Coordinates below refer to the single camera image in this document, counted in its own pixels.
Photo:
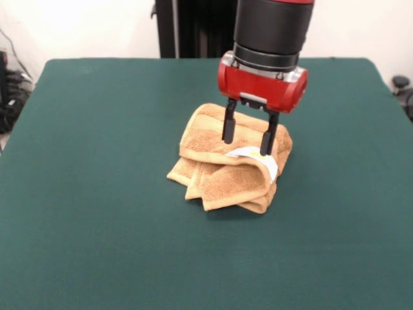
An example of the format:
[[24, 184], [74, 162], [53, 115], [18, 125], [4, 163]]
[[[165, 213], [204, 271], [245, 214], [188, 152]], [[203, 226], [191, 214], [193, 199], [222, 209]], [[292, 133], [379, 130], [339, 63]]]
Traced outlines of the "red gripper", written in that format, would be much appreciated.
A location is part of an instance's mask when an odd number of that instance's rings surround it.
[[294, 110], [301, 101], [308, 82], [308, 70], [296, 67], [291, 72], [266, 72], [239, 64], [234, 57], [222, 57], [217, 71], [217, 84], [228, 97], [223, 122], [222, 140], [231, 144], [236, 120], [237, 100], [257, 105], [268, 114], [268, 129], [263, 134], [260, 154], [271, 155], [279, 115]]

